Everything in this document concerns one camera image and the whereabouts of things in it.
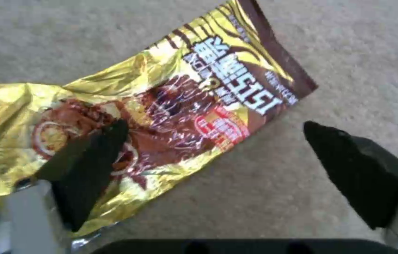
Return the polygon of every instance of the red label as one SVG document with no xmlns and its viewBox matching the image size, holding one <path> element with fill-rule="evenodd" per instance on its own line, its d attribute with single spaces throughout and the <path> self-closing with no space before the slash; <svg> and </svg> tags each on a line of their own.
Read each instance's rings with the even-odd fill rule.
<svg viewBox="0 0 398 254">
<path fill-rule="evenodd" d="M 249 130 L 235 114 L 217 106 L 205 116 L 194 121 L 196 129 L 213 140 L 223 151 L 232 148 L 249 136 Z"/>
</svg>

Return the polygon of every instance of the chocolate image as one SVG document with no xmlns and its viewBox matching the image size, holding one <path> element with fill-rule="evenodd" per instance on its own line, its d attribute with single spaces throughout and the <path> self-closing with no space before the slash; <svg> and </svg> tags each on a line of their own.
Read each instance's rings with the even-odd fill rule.
<svg viewBox="0 0 398 254">
<path fill-rule="evenodd" d="M 112 176 L 129 176 L 146 188 L 147 181 L 140 175 L 145 170 L 192 158 L 215 146 L 196 130 L 194 120 L 211 110 L 217 101 L 200 90 L 193 79 L 176 76 L 136 98 L 151 120 L 148 125 L 132 118 L 125 99 L 96 105 L 74 98 L 60 100 L 42 113 L 32 134 L 33 148 L 49 159 L 69 140 L 88 135 L 116 118 L 126 119 L 130 139 L 116 159 Z"/>
</svg>

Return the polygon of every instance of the beige carpet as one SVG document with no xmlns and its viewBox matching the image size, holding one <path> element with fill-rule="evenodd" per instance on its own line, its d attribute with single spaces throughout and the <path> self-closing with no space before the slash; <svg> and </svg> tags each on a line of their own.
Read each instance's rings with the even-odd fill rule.
<svg viewBox="0 0 398 254">
<path fill-rule="evenodd" d="M 309 119 L 336 126 L 398 156 L 398 1 L 259 1 L 320 89 L 90 249 L 119 238 L 379 239 L 326 178 L 301 128 Z M 0 83 L 65 84 L 124 60 L 217 4 L 0 0 Z"/>
</svg>

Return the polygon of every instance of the gold foil wrapper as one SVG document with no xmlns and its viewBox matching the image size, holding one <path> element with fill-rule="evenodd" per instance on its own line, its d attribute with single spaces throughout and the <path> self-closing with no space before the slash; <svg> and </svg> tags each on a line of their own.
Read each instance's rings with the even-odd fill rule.
<svg viewBox="0 0 398 254">
<path fill-rule="evenodd" d="M 133 128 L 125 146 L 130 156 L 74 235 L 81 236 L 133 215 L 315 89 L 257 3 L 230 0 L 135 56 L 67 85 L 0 84 L 0 197 L 69 138 L 90 131 L 60 120 L 59 108 L 67 104 L 131 120 Z M 146 135 L 152 129 L 157 134 Z M 170 145 L 166 132 L 189 135 L 184 143 L 194 144 Z"/>
</svg>

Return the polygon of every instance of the candy wrapper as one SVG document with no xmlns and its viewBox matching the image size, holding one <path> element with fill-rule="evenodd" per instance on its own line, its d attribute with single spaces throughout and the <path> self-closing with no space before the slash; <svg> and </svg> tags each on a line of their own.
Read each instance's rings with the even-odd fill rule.
<svg viewBox="0 0 398 254">
<path fill-rule="evenodd" d="M 114 119 L 130 138 L 85 235 L 133 215 L 317 88 L 254 0 L 230 0 L 64 86 L 0 85 L 0 197 L 70 140 Z"/>
</svg>

